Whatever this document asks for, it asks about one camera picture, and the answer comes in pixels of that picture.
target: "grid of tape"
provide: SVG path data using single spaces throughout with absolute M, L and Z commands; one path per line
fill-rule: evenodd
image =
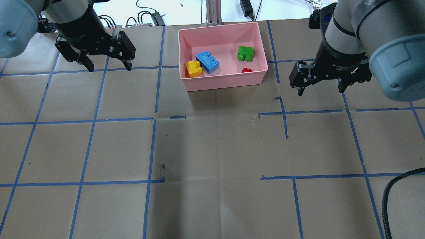
M 297 61 L 297 60 L 277 60 L 276 59 L 276 53 L 275 53 L 275 44 L 273 42 L 273 34 L 272 34 L 272 29 L 270 27 L 270 23 L 269 21 L 267 21 L 267 25 L 268 25 L 268 30 L 269 30 L 269 35 L 270 35 L 270 40 L 271 40 L 271 45 L 272 45 L 272 51 L 273 51 L 273 61 L 268 61 L 269 64 L 274 64 L 275 66 L 275 72 L 276 72 L 276 78 L 277 78 L 277 82 L 280 82 L 280 78 L 279 78 L 279 72 L 278 72 L 278 63 L 285 63 L 285 62 L 293 62 L 293 61 Z M 164 51 L 164 35 L 165 35 L 165 29 L 166 27 L 164 27 L 162 29 L 162 39 L 161 39 L 161 51 L 160 51 L 160 59 L 159 59 L 159 66 L 155 66 L 155 67 L 135 67 L 133 68 L 133 70 L 143 70 L 143 69 L 158 69 L 158 82 L 157 82 L 157 91 L 156 91 L 156 102 L 155 102 L 155 112 L 157 112 L 158 110 L 158 101 L 159 101 L 159 94 L 160 94 L 160 86 L 161 86 L 161 69 L 163 68 L 178 68 L 178 65 L 172 65 L 172 66 L 163 66 L 162 65 L 162 58 L 163 58 L 163 51 Z M 9 183 L 9 184 L 0 184 L 0 187 L 9 187 L 12 188 L 7 206 L 6 206 L 6 210 L 5 213 L 2 217 L 1 220 L 1 224 L 0 224 L 0 233 L 2 232 L 4 223 L 7 219 L 7 215 L 8 215 L 8 210 L 9 207 L 13 201 L 13 197 L 14 197 L 14 193 L 17 187 L 28 187 L 28 186 L 34 186 L 34 187 L 40 187 L 40 186 L 64 186 L 64 185 L 74 185 L 74 186 L 79 186 L 78 188 L 78 194 L 77 194 L 77 200 L 75 202 L 75 209 L 74 209 L 74 213 L 73 213 L 73 218 L 72 218 L 72 225 L 71 225 L 71 230 L 69 233 L 69 239 L 72 238 L 73 236 L 73 232 L 74 232 L 74 225 L 75 225 L 75 220 L 76 220 L 76 216 L 77 216 L 77 212 L 78 212 L 78 206 L 79 206 L 79 199 L 80 199 L 80 195 L 81 195 L 81 190 L 82 187 L 84 185 L 119 185 L 119 184 L 146 184 L 147 185 L 147 193 L 146 193 L 146 201 L 145 201 L 145 212 L 144 212 L 144 224 L 143 224 L 143 235 L 142 238 L 146 238 L 146 229 L 147 229 L 147 216 L 148 216 L 148 209 L 149 209 L 149 197 L 150 197 L 150 186 L 152 183 L 162 183 L 164 182 L 164 177 L 162 179 L 152 179 L 152 164 L 153 164 L 153 153 L 154 153 L 154 148 L 155 148 L 155 135 L 156 135 L 156 120 L 154 118 L 151 117 L 145 117 L 145 118 L 118 118 L 118 119 L 98 119 L 97 118 L 97 113 L 99 110 L 99 104 L 100 104 L 100 99 L 102 96 L 102 90 L 103 90 L 103 85 L 104 85 L 104 81 L 105 81 L 105 76 L 109 71 L 125 71 L 125 68 L 115 68 L 115 69 L 108 69 L 108 61 L 109 58 L 107 58 L 106 63 L 105 63 L 105 67 L 103 69 L 99 69 L 99 70 L 95 70 L 95 71 L 99 71 L 99 72 L 103 72 L 103 76 L 102 76 L 102 83 L 100 86 L 100 91 L 99 91 L 99 95 L 97 97 L 97 104 L 96 104 L 96 110 L 94 113 L 94 117 L 92 120 L 79 120 L 79 121 L 53 121 L 53 122 L 39 122 L 38 119 L 40 117 L 40 113 L 41 110 L 43 108 L 43 103 L 45 101 L 45 97 L 46 94 L 49 90 L 49 86 L 51 83 L 51 79 L 53 77 L 54 74 L 68 74 L 68 73 L 78 73 L 78 72 L 88 72 L 88 71 L 54 71 L 57 61 L 59 59 L 59 53 L 56 56 L 55 62 L 54 62 L 54 66 L 51 70 L 51 72 L 43 72 L 43 73 L 24 73 L 24 74 L 3 74 L 6 65 L 8 63 L 8 59 L 6 60 L 6 62 L 3 65 L 3 68 L 1 69 L 0 72 L 0 77 L 2 76 L 22 76 L 22 75 L 37 75 L 37 74 L 49 74 L 49 79 L 48 79 L 48 83 L 47 83 L 47 87 L 45 88 L 44 91 L 44 95 L 42 98 L 42 101 L 40 103 L 40 106 L 38 108 L 38 113 L 37 116 L 35 118 L 34 122 L 5 122 L 5 123 L 0 123 L 0 125 L 32 125 L 32 130 L 28 139 L 28 142 L 26 144 L 26 148 L 25 148 L 25 153 L 23 155 L 18 173 L 16 175 L 16 179 L 14 183 Z M 372 190 L 371 190 L 371 186 L 369 183 L 369 178 L 370 177 L 380 177 L 380 176 L 396 176 L 396 175 L 400 175 L 402 172 L 398 172 L 398 173 L 380 173 L 380 174 L 369 174 L 367 172 L 367 169 L 365 167 L 365 165 L 363 164 L 363 156 L 362 156 L 362 151 L 360 149 L 360 145 L 357 139 L 357 135 L 356 135 L 356 129 L 354 127 L 353 124 L 353 120 L 351 118 L 351 114 L 350 114 L 350 109 L 348 107 L 348 103 L 347 103 L 347 99 L 345 97 L 345 94 L 342 94 L 342 98 L 344 100 L 345 103 L 345 111 L 347 113 L 347 120 L 349 121 L 350 125 L 351 125 L 351 130 L 352 130 L 352 134 L 353 134 L 353 138 L 355 140 L 355 144 L 357 147 L 357 152 L 358 152 L 358 156 L 359 156 L 359 160 L 360 163 L 362 165 L 363 168 L 363 173 L 362 174 L 338 174 L 338 175 L 291 175 L 291 176 L 264 176 L 262 178 L 260 178 L 260 180 L 291 180 L 292 181 L 292 185 L 293 185 L 293 191 L 294 191 L 294 200 L 295 200 L 295 207 L 296 207 L 296 212 L 297 212 L 297 219 L 298 219 L 298 227 L 299 227 L 299 233 L 300 233 L 300 238 L 303 239 L 303 226 L 302 226 L 302 215 L 300 213 L 300 206 L 298 203 L 298 193 L 297 193 L 297 179 L 327 179 L 327 178 L 364 178 L 367 188 L 368 188 L 368 192 L 369 192 L 369 196 L 370 196 L 370 203 L 372 205 L 373 211 L 374 211 L 374 215 L 376 218 L 376 222 L 377 222 L 377 227 L 379 229 L 380 232 L 380 236 L 382 239 L 384 239 L 384 235 L 383 235 L 383 229 L 381 227 L 381 223 L 380 223 L 380 219 L 378 216 L 378 212 L 377 212 L 377 206 L 374 200 L 374 196 L 372 194 Z M 267 117 L 269 115 L 282 115 L 283 117 L 283 127 L 285 129 L 285 138 L 288 138 L 288 131 L 287 131 L 287 124 L 286 124 L 286 115 L 288 114 L 305 114 L 305 113 L 317 113 L 317 114 L 332 114 L 332 113 L 341 113 L 343 112 L 343 110 L 324 110 L 324 111 L 285 111 L 285 107 L 284 107 L 284 101 L 281 97 L 276 97 L 276 100 L 279 101 L 280 106 L 282 111 L 281 112 L 259 112 L 258 113 L 258 117 Z M 422 124 L 419 120 L 418 114 L 417 114 L 417 110 L 423 110 L 425 109 L 425 107 L 414 107 L 413 104 L 410 102 L 410 107 L 409 108 L 382 108 L 382 109 L 356 109 L 356 112 L 373 112 L 373 111 L 396 111 L 396 110 L 402 110 L 402 111 L 412 111 L 413 114 L 415 115 L 415 118 L 417 120 L 418 123 L 418 130 L 421 131 L 424 139 L 425 139 L 425 132 L 424 129 L 422 127 Z M 185 116 L 170 116 L 170 119 L 185 119 Z M 94 134 L 94 129 L 95 129 L 95 124 L 98 122 L 117 122 L 117 121 L 143 121 L 143 120 L 152 120 L 153 121 L 153 129 L 152 129 L 152 142 L 151 142 L 151 151 L 150 151 L 150 166 L 149 166 L 149 174 L 148 174 L 148 179 L 147 180 L 134 180 L 134 181 L 107 181 L 107 182 L 87 182 L 84 181 L 84 177 L 85 177 L 85 170 L 86 170 L 86 165 L 87 165 L 87 160 L 88 160 L 88 156 L 89 156 L 89 152 L 90 152 L 90 148 L 91 148 L 91 143 L 92 143 L 92 138 L 93 138 L 93 134 Z M 85 153 L 85 161 L 84 161 L 84 165 L 83 165 L 83 170 L 81 172 L 81 178 L 79 182 L 50 182 L 50 183 L 18 183 L 18 180 L 20 178 L 21 172 L 22 172 L 22 168 L 24 166 L 25 163 L 25 158 L 28 152 L 28 149 L 30 147 L 31 144 L 31 139 L 33 138 L 33 134 L 34 134 L 34 130 L 36 129 L 37 125 L 52 125 L 52 124 L 78 124 L 78 123 L 91 123 L 91 132 L 90 132 L 90 138 L 88 141 L 88 145 L 87 145 L 87 151 Z

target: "green lego block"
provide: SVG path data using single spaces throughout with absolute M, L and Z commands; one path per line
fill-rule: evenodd
M 246 60 L 247 62 L 251 62 L 253 55 L 254 55 L 254 48 L 253 47 L 239 46 L 239 49 L 238 49 L 238 60 L 239 61 Z

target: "pink plastic bin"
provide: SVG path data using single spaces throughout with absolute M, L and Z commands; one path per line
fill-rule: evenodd
M 182 29 L 178 32 L 180 78 L 187 91 L 200 91 L 243 85 L 258 85 L 268 69 L 258 23 Z M 251 62 L 238 61 L 238 47 L 254 47 Z M 185 63 L 196 60 L 195 55 L 209 51 L 220 66 L 211 74 L 205 70 L 199 77 L 190 78 Z M 242 73 L 243 68 L 252 72 Z

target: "lego block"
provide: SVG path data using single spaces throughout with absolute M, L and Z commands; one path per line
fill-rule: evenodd
M 251 62 L 254 55 L 254 48 L 248 46 L 239 46 L 238 49 L 238 60 Z
M 248 69 L 248 68 L 243 68 L 242 69 L 242 73 L 245 73 L 245 72 L 252 72 L 252 70 L 251 69 Z
M 201 63 L 201 66 L 208 72 L 213 73 L 217 70 L 220 63 L 214 59 L 214 57 L 208 51 L 201 51 L 195 55 L 196 60 Z
M 198 77 L 202 73 L 202 67 L 199 61 L 191 60 L 186 62 L 186 68 L 190 78 Z

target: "electrical cable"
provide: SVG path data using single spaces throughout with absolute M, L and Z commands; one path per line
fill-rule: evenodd
M 130 26 L 130 25 L 128 24 L 128 21 L 129 21 L 130 19 L 133 19 L 133 20 L 134 20 L 134 22 L 135 22 L 135 23 L 136 23 L 136 25 L 137 25 L 137 21 L 136 21 L 136 19 L 135 19 L 134 17 L 129 17 L 129 18 L 127 19 L 127 22 L 126 22 L 126 24 L 125 24 L 125 27 Z
M 100 15 L 99 17 L 108 17 L 112 20 L 112 23 L 115 25 L 115 28 L 118 28 L 118 26 L 116 25 L 115 21 L 108 15 Z
M 258 13 L 260 12 L 260 8 L 261 8 L 261 4 L 262 4 L 262 3 L 263 3 L 263 0 L 260 0 L 260 5 L 258 6 L 257 14 L 255 15 L 255 20 L 254 20 L 254 21 L 256 21 L 256 20 L 257 20 Z
M 138 3 L 138 2 L 139 2 L 139 0 L 137 0 L 137 1 L 136 1 L 136 6 L 137 6 L 137 7 L 140 7 L 140 8 L 142 8 L 142 9 L 152 9 L 152 10 L 154 10 L 155 12 L 157 12 L 157 10 L 155 10 L 155 9 L 153 9 L 153 8 L 141 7 L 141 6 L 137 5 L 137 3 Z
M 390 194 L 391 187 L 399 180 L 404 179 L 405 177 L 419 174 L 425 172 L 425 168 L 418 168 L 406 173 L 403 173 L 401 175 L 398 175 L 397 177 L 393 178 L 385 187 L 384 195 L 382 196 L 382 223 L 384 224 L 384 230 L 385 230 L 385 236 L 387 239 L 392 239 L 391 237 L 391 231 L 390 231 L 390 224 L 388 222 L 388 196 Z
M 142 15 L 140 16 L 140 20 L 143 22 L 143 20 L 142 20 L 142 18 L 143 18 L 143 15 L 145 15 L 145 14 L 149 14 L 150 16 L 152 16 L 152 18 L 153 19 L 155 19 L 155 21 L 156 21 L 156 25 L 157 26 L 159 26 L 159 23 L 158 23 L 158 20 L 154 17 L 154 15 L 152 15 L 152 13 L 150 13 L 150 12 L 144 12 L 144 13 L 142 13 Z
M 110 21 L 109 19 L 104 18 L 104 17 L 99 17 L 99 19 L 101 19 L 101 20 L 105 20 L 105 22 L 106 22 L 106 24 L 108 25 L 108 28 L 109 28 L 109 29 L 110 29 L 110 28 L 113 28 L 113 25 L 112 25 L 112 27 L 110 26 L 110 24 L 112 24 L 112 23 L 111 23 L 111 21 Z
M 140 22 L 142 22 L 142 23 L 143 23 L 142 19 L 140 18 L 140 14 L 141 14 L 141 13 L 145 13 L 145 12 L 150 13 L 149 11 L 141 11 L 141 12 L 139 12 L 139 13 L 137 14 L 137 21 L 138 21 L 139 23 L 140 23 Z

